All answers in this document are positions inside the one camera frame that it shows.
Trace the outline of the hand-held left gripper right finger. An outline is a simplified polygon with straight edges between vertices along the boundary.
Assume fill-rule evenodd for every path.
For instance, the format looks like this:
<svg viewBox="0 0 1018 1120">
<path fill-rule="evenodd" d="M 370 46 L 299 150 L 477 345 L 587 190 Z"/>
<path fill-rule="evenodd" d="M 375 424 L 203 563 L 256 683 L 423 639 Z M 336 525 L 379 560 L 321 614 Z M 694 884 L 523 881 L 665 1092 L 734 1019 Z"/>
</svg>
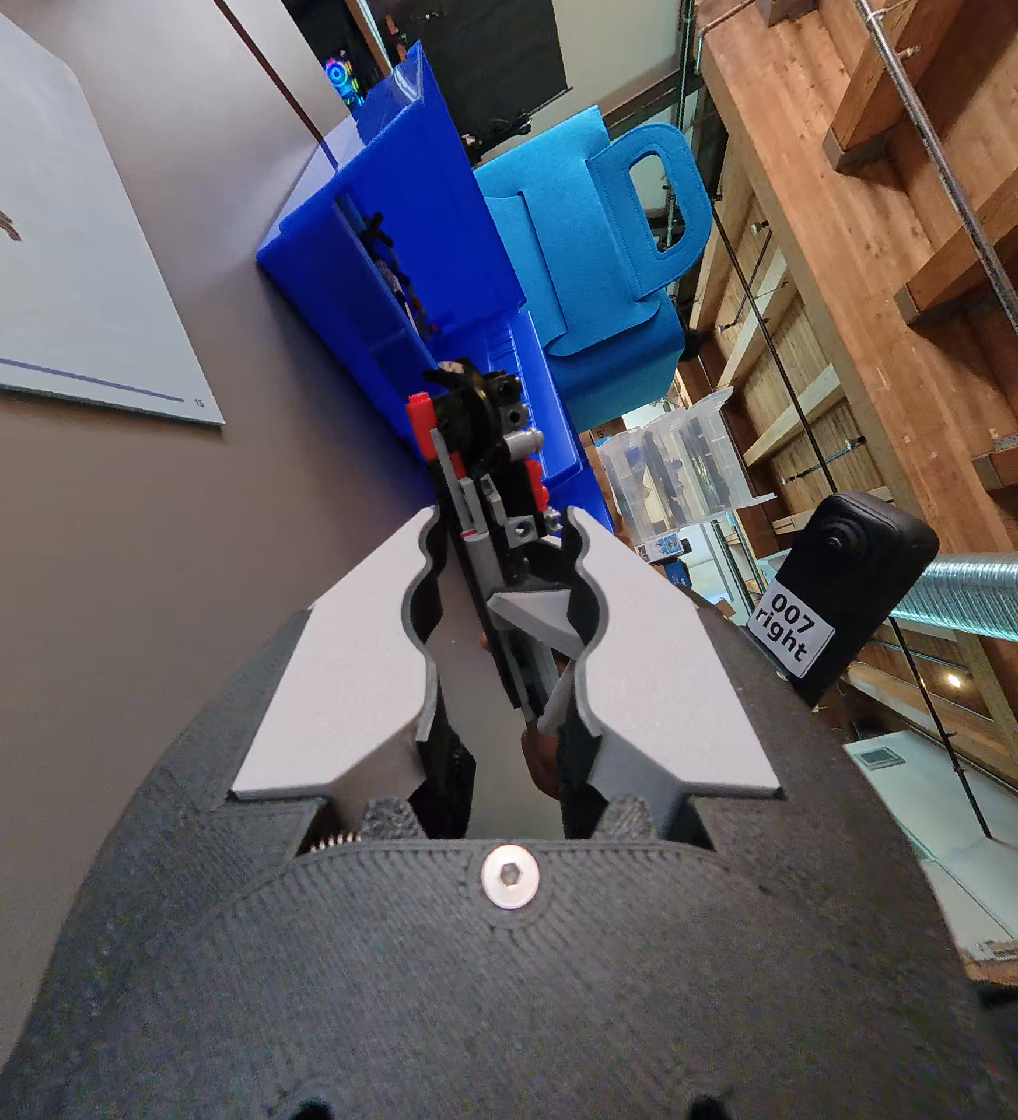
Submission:
<svg viewBox="0 0 1018 1120">
<path fill-rule="evenodd" d="M 560 577 L 571 679 L 559 722 L 559 801 L 567 839 L 587 839 L 626 796 L 659 834 L 688 800 L 777 799 L 782 783 L 715 648 L 695 599 L 578 507 L 566 511 Z"/>
</svg>

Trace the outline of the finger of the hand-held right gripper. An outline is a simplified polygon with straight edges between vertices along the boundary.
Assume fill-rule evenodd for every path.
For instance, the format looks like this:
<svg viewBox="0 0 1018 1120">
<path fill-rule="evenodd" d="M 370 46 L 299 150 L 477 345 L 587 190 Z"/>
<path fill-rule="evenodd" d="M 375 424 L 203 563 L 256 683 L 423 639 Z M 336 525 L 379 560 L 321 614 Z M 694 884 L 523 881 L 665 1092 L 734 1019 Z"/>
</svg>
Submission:
<svg viewBox="0 0 1018 1120">
<path fill-rule="evenodd" d="M 567 588 L 497 591 L 489 596 L 491 616 L 536 640 L 567 659 L 582 655 L 582 637 L 568 617 L 571 591 Z"/>
<path fill-rule="evenodd" d="M 552 689 L 544 712 L 538 718 L 538 734 L 544 737 L 557 737 L 560 729 L 566 724 L 569 709 L 572 707 L 575 688 L 575 661 L 568 661 L 555 688 Z"/>
</svg>

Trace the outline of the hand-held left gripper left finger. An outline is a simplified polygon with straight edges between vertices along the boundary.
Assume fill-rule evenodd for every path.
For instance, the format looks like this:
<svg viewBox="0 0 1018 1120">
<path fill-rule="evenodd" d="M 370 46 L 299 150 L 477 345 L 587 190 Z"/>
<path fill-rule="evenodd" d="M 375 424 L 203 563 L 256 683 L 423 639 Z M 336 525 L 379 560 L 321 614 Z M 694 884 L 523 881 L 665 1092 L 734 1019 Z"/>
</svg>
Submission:
<svg viewBox="0 0 1018 1120">
<path fill-rule="evenodd" d="M 320 795 L 361 827 L 395 796 L 432 839 L 465 838 L 476 764 L 446 712 L 428 638 L 443 618 L 447 526 L 421 510 L 309 609 L 231 793 Z"/>
</svg>

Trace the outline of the grey red toy brick spaceship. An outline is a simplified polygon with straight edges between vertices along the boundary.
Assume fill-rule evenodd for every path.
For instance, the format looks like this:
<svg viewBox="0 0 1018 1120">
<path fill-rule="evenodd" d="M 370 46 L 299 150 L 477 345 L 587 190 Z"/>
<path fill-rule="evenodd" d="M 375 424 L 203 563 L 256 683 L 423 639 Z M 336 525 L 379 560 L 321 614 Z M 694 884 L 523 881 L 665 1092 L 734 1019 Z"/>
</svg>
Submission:
<svg viewBox="0 0 1018 1120">
<path fill-rule="evenodd" d="M 494 592 L 567 588 L 559 512 L 551 505 L 519 376 L 484 374 L 469 360 L 424 372 L 432 393 L 405 410 L 433 483 L 440 522 L 459 560 L 499 680 L 525 720 L 538 721 L 560 676 L 560 655 L 495 620 Z"/>
</svg>

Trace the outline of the grey desk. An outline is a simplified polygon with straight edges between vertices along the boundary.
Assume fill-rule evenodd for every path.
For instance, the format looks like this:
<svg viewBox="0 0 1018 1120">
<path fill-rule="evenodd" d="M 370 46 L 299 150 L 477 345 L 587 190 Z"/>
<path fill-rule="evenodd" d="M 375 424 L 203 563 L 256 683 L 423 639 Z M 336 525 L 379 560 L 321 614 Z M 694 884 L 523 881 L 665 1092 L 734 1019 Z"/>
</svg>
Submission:
<svg viewBox="0 0 1018 1120">
<path fill-rule="evenodd" d="M 424 484 L 254 252 L 315 143 L 214 2 L 0 2 L 68 64 L 226 424 L 0 392 L 0 1068 L 129 799 Z"/>
</svg>

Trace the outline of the person's right hand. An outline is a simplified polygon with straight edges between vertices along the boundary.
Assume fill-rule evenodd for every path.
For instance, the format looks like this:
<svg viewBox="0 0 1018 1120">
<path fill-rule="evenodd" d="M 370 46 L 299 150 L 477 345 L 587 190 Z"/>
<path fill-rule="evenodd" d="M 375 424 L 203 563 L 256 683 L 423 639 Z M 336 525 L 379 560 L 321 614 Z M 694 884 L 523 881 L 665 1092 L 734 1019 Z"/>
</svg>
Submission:
<svg viewBox="0 0 1018 1120">
<path fill-rule="evenodd" d="M 539 730 L 538 721 L 527 721 L 520 737 L 520 745 L 529 775 L 545 796 L 559 800 L 558 749 L 559 735 L 547 735 Z"/>
</svg>

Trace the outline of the blue plastic bin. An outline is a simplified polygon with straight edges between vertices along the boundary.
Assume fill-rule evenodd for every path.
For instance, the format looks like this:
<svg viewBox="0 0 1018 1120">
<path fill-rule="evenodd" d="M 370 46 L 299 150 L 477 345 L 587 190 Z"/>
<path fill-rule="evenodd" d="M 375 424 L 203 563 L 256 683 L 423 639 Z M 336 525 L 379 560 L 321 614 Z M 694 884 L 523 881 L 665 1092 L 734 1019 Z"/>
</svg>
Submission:
<svg viewBox="0 0 1018 1120">
<path fill-rule="evenodd" d="M 405 405 L 422 374 L 467 357 L 463 332 L 524 309 L 524 293 L 421 44 L 368 92 L 296 185 L 256 253 L 390 428 L 411 440 Z M 383 215 L 396 256 L 442 329 L 419 337 L 370 262 L 342 196 Z"/>
<path fill-rule="evenodd" d="M 480 371 L 519 375 L 532 424 L 544 433 L 544 448 L 538 452 L 538 459 L 551 505 L 559 511 L 567 506 L 583 508 L 605 529 L 614 531 L 600 484 L 572 430 L 529 312 L 520 310 L 479 324 L 463 332 L 460 340 L 463 354 Z"/>
</svg>

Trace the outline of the clear plastic drawer unit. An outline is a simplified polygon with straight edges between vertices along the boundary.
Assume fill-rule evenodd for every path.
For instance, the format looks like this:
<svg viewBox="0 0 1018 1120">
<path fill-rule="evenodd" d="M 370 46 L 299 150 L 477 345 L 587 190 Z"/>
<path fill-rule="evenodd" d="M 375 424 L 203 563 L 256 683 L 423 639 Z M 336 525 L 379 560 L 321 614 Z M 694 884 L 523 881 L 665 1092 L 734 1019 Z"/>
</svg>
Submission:
<svg viewBox="0 0 1018 1120">
<path fill-rule="evenodd" d="M 600 446 L 600 461 L 634 549 L 774 498 L 751 489 L 725 424 L 722 410 L 732 393 L 732 388 L 723 388 Z"/>
</svg>

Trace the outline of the pile of loose toy bricks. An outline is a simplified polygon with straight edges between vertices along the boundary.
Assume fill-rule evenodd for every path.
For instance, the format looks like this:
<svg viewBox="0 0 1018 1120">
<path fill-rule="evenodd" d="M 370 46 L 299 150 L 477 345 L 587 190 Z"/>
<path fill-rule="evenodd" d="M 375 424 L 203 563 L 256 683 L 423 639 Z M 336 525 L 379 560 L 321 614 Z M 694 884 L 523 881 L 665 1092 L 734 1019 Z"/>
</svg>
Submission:
<svg viewBox="0 0 1018 1120">
<path fill-rule="evenodd" d="M 352 196 L 342 196 L 340 206 L 370 262 L 376 267 L 393 300 L 407 315 L 419 337 L 422 340 L 431 340 L 432 337 L 439 336 L 442 329 L 432 320 L 424 304 L 419 299 L 414 283 L 396 256 L 393 239 L 383 230 L 383 215 L 365 214 L 359 202 Z"/>
</svg>

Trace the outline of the metal ceiling pipe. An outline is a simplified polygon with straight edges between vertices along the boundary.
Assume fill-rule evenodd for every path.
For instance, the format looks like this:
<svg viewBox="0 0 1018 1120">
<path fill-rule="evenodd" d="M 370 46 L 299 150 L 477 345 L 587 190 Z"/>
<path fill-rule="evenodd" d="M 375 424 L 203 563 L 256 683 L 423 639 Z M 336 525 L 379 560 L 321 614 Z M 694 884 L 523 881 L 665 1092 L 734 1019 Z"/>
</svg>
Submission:
<svg viewBox="0 0 1018 1120">
<path fill-rule="evenodd" d="M 856 2 L 869 41 L 880 57 L 884 71 L 891 78 L 898 102 L 910 119 L 913 130 L 928 156 L 947 200 L 958 213 L 960 228 L 970 250 L 954 242 L 940 248 L 917 276 L 897 295 L 902 312 L 913 326 L 923 318 L 956 301 L 975 288 L 981 279 L 991 286 L 1003 315 L 1018 340 L 1018 292 L 1003 262 L 1007 252 L 1018 251 L 1018 166 L 986 199 L 981 208 L 971 205 L 958 172 L 944 151 L 943 143 L 930 120 L 924 104 L 905 69 L 897 49 L 882 29 L 882 9 L 870 2 Z"/>
</svg>

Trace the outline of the building instruction booklet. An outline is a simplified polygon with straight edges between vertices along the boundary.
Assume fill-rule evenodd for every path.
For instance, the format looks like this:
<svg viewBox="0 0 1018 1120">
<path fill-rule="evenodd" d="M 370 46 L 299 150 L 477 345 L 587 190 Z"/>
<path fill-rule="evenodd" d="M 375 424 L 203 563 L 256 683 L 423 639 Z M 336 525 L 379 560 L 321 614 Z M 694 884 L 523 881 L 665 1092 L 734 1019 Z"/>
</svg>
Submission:
<svg viewBox="0 0 1018 1120">
<path fill-rule="evenodd" d="M 78 80 L 3 13 L 0 388 L 224 424 Z"/>
</svg>

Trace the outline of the dark fabric panel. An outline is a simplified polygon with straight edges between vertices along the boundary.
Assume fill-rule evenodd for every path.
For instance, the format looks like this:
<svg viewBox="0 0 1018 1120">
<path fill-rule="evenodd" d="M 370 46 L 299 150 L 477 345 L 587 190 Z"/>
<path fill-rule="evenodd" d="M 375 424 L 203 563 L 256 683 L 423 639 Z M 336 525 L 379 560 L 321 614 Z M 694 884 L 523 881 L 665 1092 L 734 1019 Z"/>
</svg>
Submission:
<svg viewBox="0 0 1018 1120">
<path fill-rule="evenodd" d="M 551 1 L 413 2 L 405 30 L 460 134 L 533 116 L 571 88 Z"/>
</svg>

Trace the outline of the adjoining grey table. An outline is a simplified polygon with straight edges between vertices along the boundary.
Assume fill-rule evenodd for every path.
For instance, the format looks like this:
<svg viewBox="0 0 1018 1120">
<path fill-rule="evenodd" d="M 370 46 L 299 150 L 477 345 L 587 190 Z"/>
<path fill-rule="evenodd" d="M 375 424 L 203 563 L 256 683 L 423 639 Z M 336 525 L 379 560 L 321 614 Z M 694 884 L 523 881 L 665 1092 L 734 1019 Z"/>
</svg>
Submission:
<svg viewBox="0 0 1018 1120">
<path fill-rule="evenodd" d="M 303 32 L 281 1 L 215 1 L 222 17 L 264 73 L 314 144 L 337 160 L 336 141 L 327 139 L 349 109 L 326 76 Z"/>
</svg>

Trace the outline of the silver spiral air duct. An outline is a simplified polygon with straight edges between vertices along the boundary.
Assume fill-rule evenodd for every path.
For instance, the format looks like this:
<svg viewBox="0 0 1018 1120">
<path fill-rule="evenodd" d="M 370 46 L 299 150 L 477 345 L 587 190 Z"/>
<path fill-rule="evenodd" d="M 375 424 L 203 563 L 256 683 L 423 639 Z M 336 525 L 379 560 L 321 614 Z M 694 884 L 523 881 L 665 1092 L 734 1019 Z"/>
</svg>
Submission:
<svg viewBox="0 0 1018 1120">
<path fill-rule="evenodd" d="M 1018 643 L 1018 552 L 938 556 L 891 615 Z"/>
</svg>

